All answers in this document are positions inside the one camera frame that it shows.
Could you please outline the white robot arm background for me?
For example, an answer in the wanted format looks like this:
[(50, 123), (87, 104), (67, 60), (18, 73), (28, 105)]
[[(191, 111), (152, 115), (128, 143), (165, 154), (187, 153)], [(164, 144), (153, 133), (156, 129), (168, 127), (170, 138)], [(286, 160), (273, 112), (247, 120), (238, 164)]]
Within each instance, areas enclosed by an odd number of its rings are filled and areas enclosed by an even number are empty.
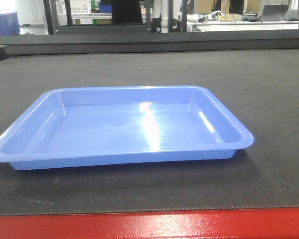
[(161, 33), (174, 32), (177, 29), (181, 0), (154, 0), (152, 22), (155, 31)]

